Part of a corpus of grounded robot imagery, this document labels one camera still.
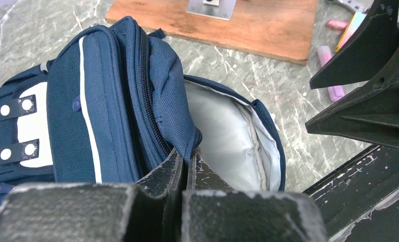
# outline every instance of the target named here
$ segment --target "black metal stand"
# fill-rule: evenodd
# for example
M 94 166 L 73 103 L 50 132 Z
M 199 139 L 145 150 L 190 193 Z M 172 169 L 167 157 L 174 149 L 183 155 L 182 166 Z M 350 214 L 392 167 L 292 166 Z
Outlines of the black metal stand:
M 399 0 L 375 0 L 342 49 L 309 82 L 311 89 L 368 81 L 399 46 Z
M 334 241 L 399 241 L 399 150 L 372 145 L 304 193 Z
M 360 66 L 368 66 L 368 61 L 364 56 L 364 64 Z M 341 65 L 339 69 L 350 73 L 349 67 Z M 323 71 L 329 72 L 332 68 L 335 66 L 329 65 Z M 399 46 L 368 83 L 309 120 L 306 129 L 312 134 L 338 135 L 399 148 Z

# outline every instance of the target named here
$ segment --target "metal bracket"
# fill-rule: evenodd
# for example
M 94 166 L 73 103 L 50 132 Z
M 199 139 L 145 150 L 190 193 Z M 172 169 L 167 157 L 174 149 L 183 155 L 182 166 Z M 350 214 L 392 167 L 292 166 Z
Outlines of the metal bracket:
M 230 20 L 234 12 L 236 0 L 218 1 L 218 6 L 204 4 L 203 0 L 190 0 L 186 12 L 201 16 Z
M 203 0 L 203 4 L 219 6 L 219 0 Z
M 361 67 L 368 65 L 363 58 Z M 399 47 L 368 83 L 309 120 L 306 130 L 399 149 Z
M 351 38 L 309 82 L 311 89 L 370 80 L 399 46 L 399 0 L 375 0 Z
M 204 161 L 201 149 L 194 150 L 188 165 L 187 189 L 220 189 L 233 190 L 218 174 L 216 174 Z
M 320 208 L 329 241 L 399 241 L 397 191 L 399 150 L 371 145 L 303 193 Z

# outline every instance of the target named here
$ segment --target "metal plate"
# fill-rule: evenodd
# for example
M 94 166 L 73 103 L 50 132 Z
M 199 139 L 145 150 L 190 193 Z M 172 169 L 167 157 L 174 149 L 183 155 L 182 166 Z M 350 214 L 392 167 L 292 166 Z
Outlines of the metal plate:
M 219 6 L 211 6 L 203 3 L 203 0 L 190 0 L 186 12 L 206 17 L 230 20 L 234 12 L 236 0 L 221 0 Z

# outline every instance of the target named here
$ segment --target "metal bar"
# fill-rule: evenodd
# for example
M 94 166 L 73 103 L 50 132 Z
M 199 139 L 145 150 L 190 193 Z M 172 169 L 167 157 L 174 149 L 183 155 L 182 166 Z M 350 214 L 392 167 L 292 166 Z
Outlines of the metal bar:
M 399 188 L 329 241 L 399 241 Z
M 320 212 L 294 193 L 187 190 L 182 241 L 327 241 Z
M 201 149 L 195 149 L 189 163 L 187 175 L 187 189 L 221 189 L 233 190 L 219 175 L 217 175 L 204 161 Z
M 372 145 L 304 193 L 320 208 L 331 237 L 398 188 L 399 150 Z

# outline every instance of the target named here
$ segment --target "white rivet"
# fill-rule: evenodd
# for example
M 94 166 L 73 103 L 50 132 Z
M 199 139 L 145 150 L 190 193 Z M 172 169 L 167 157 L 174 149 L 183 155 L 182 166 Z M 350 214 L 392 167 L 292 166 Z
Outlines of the white rivet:
M 23 108 L 24 110 L 27 111 L 27 110 L 29 110 L 32 106 L 33 106 L 33 103 L 32 103 L 31 100 L 29 100 L 29 99 L 23 100 L 23 102 L 22 102 L 22 108 Z
M 25 154 L 26 155 L 32 155 L 33 152 L 35 152 L 36 148 L 33 144 L 28 144 L 25 147 Z
M 3 149 L 1 151 L 1 159 L 8 160 L 11 157 L 11 150 L 10 149 Z
M 1 115 L 7 116 L 8 114 L 10 114 L 10 107 L 8 105 L 3 105 L 1 107 Z

